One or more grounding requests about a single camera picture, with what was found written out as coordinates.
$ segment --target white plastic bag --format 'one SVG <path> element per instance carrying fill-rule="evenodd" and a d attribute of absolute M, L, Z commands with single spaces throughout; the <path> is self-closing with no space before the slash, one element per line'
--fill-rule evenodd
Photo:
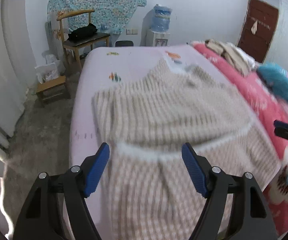
<path fill-rule="evenodd" d="M 51 63 L 55 62 L 57 70 L 59 71 L 59 73 L 65 72 L 65 67 L 64 67 L 63 62 L 61 60 L 57 60 L 55 55 L 48 54 L 45 56 L 45 59 L 46 59 L 46 64 L 51 64 Z"/>
<path fill-rule="evenodd" d="M 38 81 L 42 84 L 52 79 L 58 78 L 60 73 L 57 69 L 56 62 L 35 67 Z"/>

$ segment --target black bag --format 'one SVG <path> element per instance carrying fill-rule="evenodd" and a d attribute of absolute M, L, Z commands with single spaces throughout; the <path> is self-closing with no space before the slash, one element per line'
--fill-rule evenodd
<path fill-rule="evenodd" d="M 88 38 L 93 36 L 97 32 L 97 28 L 94 24 L 89 24 L 85 27 L 78 28 L 72 33 L 68 34 L 68 40 L 69 41 L 80 41 L 82 39 Z"/>

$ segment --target folded clothes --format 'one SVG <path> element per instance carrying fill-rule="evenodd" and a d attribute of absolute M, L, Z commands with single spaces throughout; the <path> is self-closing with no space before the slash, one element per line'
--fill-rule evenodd
<path fill-rule="evenodd" d="M 240 56 L 243 58 L 243 60 L 247 63 L 249 70 L 252 70 L 256 67 L 258 62 L 256 62 L 255 59 L 253 57 L 251 57 L 250 55 L 248 55 L 244 50 L 242 50 L 239 47 L 236 47 L 233 43 L 227 42 L 226 44 L 231 46 L 233 49 L 236 50 L 236 52 L 238 54 L 240 54 Z"/>
<path fill-rule="evenodd" d="M 216 54 L 224 57 L 243 77 L 249 74 L 250 69 L 247 62 L 231 45 L 213 39 L 206 40 L 205 45 Z"/>

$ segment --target metal screw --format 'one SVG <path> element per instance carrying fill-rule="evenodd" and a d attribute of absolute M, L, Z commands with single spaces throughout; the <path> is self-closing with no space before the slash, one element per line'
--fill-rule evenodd
<path fill-rule="evenodd" d="M 77 172 L 79 172 L 79 171 L 80 171 L 80 166 L 78 166 L 78 165 L 73 166 L 73 167 L 71 168 L 71 172 L 73 172 L 73 173 L 77 173 Z"/>
<path fill-rule="evenodd" d="M 41 172 L 41 173 L 38 175 L 38 177 L 39 177 L 40 179 L 45 179 L 46 176 L 47 176 L 46 172 Z"/>
<path fill-rule="evenodd" d="M 252 175 L 252 173 L 247 172 L 247 173 L 245 173 L 245 177 L 247 177 L 248 179 L 251 179 L 251 178 L 253 178 L 253 175 Z"/>
<path fill-rule="evenodd" d="M 221 172 L 221 169 L 220 169 L 219 167 L 214 166 L 214 167 L 212 168 L 212 171 L 215 172 L 215 173 L 220 173 L 220 172 Z"/>

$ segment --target wooden chair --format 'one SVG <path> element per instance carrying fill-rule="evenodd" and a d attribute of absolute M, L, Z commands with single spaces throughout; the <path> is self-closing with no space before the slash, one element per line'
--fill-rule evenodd
<path fill-rule="evenodd" d="M 115 42 L 115 47 L 133 47 L 133 41 L 117 41 Z"/>
<path fill-rule="evenodd" d="M 91 46 L 91 49 L 93 49 L 93 44 L 95 42 L 102 41 L 102 40 L 106 40 L 106 46 L 108 47 L 110 34 L 108 34 L 108 33 L 95 33 L 93 36 L 82 39 L 82 40 L 77 41 L 77 42 L 69 41 L 69 40 L 65 41 L 64 40 L 62 20 L 65 18 L 76 16 L 76 15 L 88 13 L 88 22 L 91 23 L 91 13 L 92 12 L 95 12 L 95 10 L 94 9 L 88 9 L 88 10 L 70 11 L 68 13 L 65 13 L 65 14 L 57 17 L 57 21 L 60 21 L 60 35 L 61 35 L 61 39 L 62 39 L 65 61 L 67 62 L 67 65 L 69 66 L 66 49 L 73 50 L 74 54 L 75 54 L 75 59 L 76 59 L 78 65 L 80 67 L 80 70 L 82 70 L 82 64 L 80 61 L 80 54 L 79 54 L 78 50 L 80 48 L 84 48 L 84 47 L 89 46 L 89 45 Z"/>

